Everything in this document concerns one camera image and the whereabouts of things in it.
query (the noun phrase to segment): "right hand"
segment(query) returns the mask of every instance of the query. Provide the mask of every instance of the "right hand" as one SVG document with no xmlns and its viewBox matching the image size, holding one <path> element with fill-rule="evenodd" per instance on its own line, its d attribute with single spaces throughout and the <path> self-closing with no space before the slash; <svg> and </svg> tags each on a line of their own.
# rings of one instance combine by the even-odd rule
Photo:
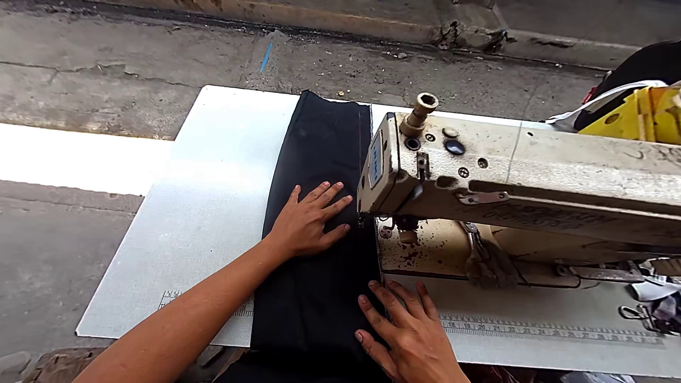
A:
<svg viewBox="0 0 681 383">
<path fill-rule="evenodd" d="M 407 308 L 391 291 L 376 281 L 369 282 L 369 288 L 383 303 L 395 324 L 379 314 L 366 296 L 360 295 L 358 300 L 366 319 L 390 347 L 389 351 L 368 332 L 357 330 L 355 337 L 366 353 L 396 383 L 470 383 L 456 361 L 426 286 L 421 281 L 416 283 L 419 301 L 399 283 L 387 281 L 386 284 Z"/>
</svg>

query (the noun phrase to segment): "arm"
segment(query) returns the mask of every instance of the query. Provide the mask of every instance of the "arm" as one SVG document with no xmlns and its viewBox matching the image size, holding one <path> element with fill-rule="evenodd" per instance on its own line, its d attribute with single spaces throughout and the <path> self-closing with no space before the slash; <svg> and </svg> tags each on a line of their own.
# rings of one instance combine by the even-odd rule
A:
<svg viewBox="0 0 681 383">
<path fill-rule="evenodd" d="M 325 182 L 298 202 L 297 185 L 268 236 L 123 335 L 74 382 L 174 381 L 274 269 L 345 236 L 349 225 L 323 232 L 326 221 L 352 201 L 347 196 L 326 206 L 342 188 Z"/>
<path fill-rule="evenodd" d="M 395 281 L 387 280 L 386 285 L 390 290 L 376 281 L 369 282 L 394 324 L 379 314 L 364 295 L 358 298 L 366 319 L 390 347 L 388 350 L 371 334 L 357 330 L 355 337 L 366 353 L 396 383 L 470 383 L 456 361 L 426 286 L 421 281 L 416 283 L 416 297 Z M 404 307 L 393 292 L 405 303 Z"/>
</svg>

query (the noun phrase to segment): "black button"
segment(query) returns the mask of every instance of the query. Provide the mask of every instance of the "black button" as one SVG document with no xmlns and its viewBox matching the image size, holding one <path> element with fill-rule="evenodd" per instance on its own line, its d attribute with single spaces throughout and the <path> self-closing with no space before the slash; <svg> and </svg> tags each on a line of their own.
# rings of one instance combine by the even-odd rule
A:
<svg viewBox="0 0 681 383">
<path fill-rule="evenodd" d="M 445 141 L 445 149 L 453 155 L 462 155 L 463 153 L 466 153 L 466 147 L 457 140 Z"/>
</svg>

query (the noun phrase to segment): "forearm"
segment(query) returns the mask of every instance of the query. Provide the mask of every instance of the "forearm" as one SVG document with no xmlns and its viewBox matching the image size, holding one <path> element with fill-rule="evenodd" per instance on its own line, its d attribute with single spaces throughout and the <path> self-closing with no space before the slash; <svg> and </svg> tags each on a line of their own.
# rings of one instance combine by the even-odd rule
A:
<svg viewBox="0 0 681 383">
<path fill-rule="evenodd" d="M 171 382 L 246 298 L 290 254 L 263 240 L 121 337 L 76 378 L 83 382 Z"/>
</svg>

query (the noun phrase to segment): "sewing machine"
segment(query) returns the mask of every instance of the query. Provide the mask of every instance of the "sewing machine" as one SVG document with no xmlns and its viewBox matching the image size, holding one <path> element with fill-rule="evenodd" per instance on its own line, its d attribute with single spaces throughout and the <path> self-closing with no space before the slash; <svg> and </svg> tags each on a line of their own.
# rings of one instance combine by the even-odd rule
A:
<svg viewBox="0 0 681 383">
<path fill-rule="evenodd" d="M 384 267 L 421 257 L 429 274 L 567 287 L 641 281 L 632 260 L 681 253 L 681 147 L 429 115 L 437 105 L 422 93 L 387 113 L 370 144 L 358 209 L 379 221 Z"/>
</svg>

